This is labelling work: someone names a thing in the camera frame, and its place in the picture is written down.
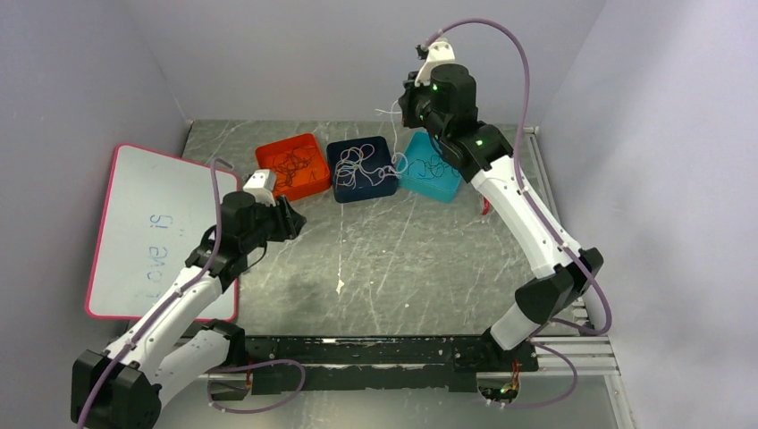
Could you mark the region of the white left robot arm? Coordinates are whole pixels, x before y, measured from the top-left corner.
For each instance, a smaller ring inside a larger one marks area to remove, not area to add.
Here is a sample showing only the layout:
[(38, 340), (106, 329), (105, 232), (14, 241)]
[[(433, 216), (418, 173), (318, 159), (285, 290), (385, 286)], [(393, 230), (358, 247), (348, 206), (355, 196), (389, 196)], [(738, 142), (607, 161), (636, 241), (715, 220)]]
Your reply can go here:
[(176, 343), (252, 263), (254, 250), (296, 239), (307, 219), (284, 196), (233, 191), (215, 198), (216, 223), (190, 252), (172, 287), (103, 351), (72, 367), (71, 419), (79, 428), (152, 428), (163, 408), (201, 374), (233, 372), (248, 360), (245, 332), (212, 320)]

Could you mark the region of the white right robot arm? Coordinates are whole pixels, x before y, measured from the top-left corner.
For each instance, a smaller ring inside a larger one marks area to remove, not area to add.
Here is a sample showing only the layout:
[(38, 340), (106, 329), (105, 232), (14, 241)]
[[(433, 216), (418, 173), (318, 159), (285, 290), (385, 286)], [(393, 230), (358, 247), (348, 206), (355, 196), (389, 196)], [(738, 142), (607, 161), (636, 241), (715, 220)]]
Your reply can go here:
[(442, 160), (487, 200), (522, 247), (533, 279), (519, 287), (510, 309), (485, 332), (484, 362), (505, 369), (516, 347), (593, 284), (603, 264), (596, 248), (583, 248), (557, 222), (517, 167), (514, 147), (478, 118), (476, 81), (460, 64), (412, 71), (399, 106), (404, 126), (422, 128)]

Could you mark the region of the orange plastic bin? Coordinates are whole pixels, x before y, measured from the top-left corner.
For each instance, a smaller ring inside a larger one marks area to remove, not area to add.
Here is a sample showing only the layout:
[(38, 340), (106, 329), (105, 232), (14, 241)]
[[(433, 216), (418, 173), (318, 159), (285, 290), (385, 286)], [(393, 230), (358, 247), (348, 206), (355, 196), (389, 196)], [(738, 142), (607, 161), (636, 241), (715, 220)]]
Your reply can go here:
[(303, 133), (255, 150), (260, 169), (276, 173), (274, 196), (289, 201), (313, 196), (331, 187), (331, 173), (313, 133)]

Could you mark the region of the dark blue plastic bin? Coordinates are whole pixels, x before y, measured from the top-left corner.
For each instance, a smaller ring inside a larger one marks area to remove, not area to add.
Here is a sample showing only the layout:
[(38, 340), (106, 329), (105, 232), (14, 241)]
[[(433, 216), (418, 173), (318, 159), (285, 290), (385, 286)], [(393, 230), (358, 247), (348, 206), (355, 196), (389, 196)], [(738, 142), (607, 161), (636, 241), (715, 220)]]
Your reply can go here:
[(334, 199), (341, 204), (389, 197), (399, 185), (386, 139), (348, 139), (326, 146)]

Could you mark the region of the teal plastic bin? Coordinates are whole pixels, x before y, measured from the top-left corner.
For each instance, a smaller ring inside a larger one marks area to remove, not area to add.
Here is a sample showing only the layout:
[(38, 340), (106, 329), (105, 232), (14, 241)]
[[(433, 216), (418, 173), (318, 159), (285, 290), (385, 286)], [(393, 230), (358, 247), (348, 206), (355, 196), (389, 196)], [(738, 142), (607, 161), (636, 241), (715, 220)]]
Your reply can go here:
[(461, 183), (459, 172), (442, 160), (436, 144), (422, 131), (410, 139), (398, 170), (402, 188), (443, 203), (455, 198)]

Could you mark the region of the pink framed whiteboard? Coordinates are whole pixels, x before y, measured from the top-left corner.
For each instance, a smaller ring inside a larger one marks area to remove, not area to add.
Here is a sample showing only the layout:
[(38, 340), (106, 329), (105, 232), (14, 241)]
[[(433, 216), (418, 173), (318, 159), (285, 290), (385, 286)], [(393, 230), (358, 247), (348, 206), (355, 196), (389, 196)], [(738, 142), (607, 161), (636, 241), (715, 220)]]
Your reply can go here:
[(115, 149), (85, 299), (91, 317), (139, 319), (170, 289), (215, 225), (212, 175), (152, 149)]

